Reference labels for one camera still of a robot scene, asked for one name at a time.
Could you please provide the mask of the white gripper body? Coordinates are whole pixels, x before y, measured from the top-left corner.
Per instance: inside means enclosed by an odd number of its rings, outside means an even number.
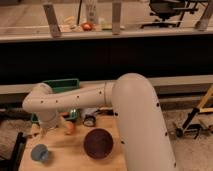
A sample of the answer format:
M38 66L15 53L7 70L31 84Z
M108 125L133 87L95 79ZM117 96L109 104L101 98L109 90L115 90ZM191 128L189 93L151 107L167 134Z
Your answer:
M62 121L60 117L55 117L49 121L40 121L40 127L44 130L49 130L52 128L60 127L62 125Z

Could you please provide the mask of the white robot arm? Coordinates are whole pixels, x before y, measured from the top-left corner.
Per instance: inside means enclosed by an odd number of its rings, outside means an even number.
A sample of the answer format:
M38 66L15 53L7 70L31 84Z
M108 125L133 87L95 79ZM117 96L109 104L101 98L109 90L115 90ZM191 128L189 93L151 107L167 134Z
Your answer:
M45 130L59 123L60 109L110 107L128 171L179 171L156 91L140 74L127 73L114 82L62 93L55 93L46 83L38 83L22 107L36 114Z

